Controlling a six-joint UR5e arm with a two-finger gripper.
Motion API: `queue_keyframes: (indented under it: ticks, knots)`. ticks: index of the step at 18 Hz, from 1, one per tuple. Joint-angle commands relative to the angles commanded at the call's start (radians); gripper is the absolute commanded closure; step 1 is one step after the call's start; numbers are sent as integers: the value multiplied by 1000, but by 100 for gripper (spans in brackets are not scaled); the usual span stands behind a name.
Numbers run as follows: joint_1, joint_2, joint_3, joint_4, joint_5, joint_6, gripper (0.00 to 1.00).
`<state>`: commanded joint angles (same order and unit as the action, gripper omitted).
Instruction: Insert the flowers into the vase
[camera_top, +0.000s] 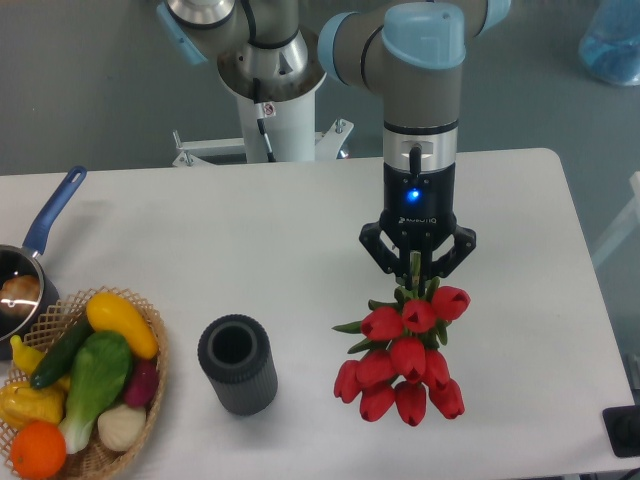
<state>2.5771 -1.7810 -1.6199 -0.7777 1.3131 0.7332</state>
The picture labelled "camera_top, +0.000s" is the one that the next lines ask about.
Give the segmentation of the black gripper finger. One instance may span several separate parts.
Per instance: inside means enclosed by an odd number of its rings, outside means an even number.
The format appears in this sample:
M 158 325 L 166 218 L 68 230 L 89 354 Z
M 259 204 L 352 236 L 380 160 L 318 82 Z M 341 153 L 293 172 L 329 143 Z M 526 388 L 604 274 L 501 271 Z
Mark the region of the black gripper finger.
M 407 290 L 414 289 L 411 272 L 410 250 L 407 243 L 401 241 L 396 255 L 382 240 L 383 230 L 378 223 L 365 224 L 359 234 L 359 241 L 386 274 L 393 274 L 399 285 Z
M 476 248 L 477 235 L 470 228 L 458 225 L 452 235 L 453 246 L 432 263 L 432 278 L 448 277 Z

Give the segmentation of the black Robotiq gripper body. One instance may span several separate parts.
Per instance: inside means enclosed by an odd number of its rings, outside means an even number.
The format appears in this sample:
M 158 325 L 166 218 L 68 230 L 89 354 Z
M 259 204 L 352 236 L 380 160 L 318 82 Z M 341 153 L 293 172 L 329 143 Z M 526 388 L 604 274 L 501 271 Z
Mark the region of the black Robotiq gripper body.
M 456 229 L 453 213 L 456 130 L 383 135 L 384 207 L 380 227 L 407 259 L 434 252 Z

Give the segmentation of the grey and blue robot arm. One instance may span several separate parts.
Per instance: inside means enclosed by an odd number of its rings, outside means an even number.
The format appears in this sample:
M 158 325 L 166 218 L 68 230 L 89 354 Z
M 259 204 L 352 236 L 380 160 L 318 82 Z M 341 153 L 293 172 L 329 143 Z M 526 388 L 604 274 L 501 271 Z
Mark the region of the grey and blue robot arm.
M 502 21 L 506 1 L 392 1 L 306 30 L 295 1 L 163 1 L 157 13 L 193 63 L 216 65 L 235 96 L 247 160 L 335 154 L 315 138 L 326 78 L 383 102 L 384 207 L 359 239 L 378 266 L 423 293 L 475 248 L 453 212 L 465 44 Z

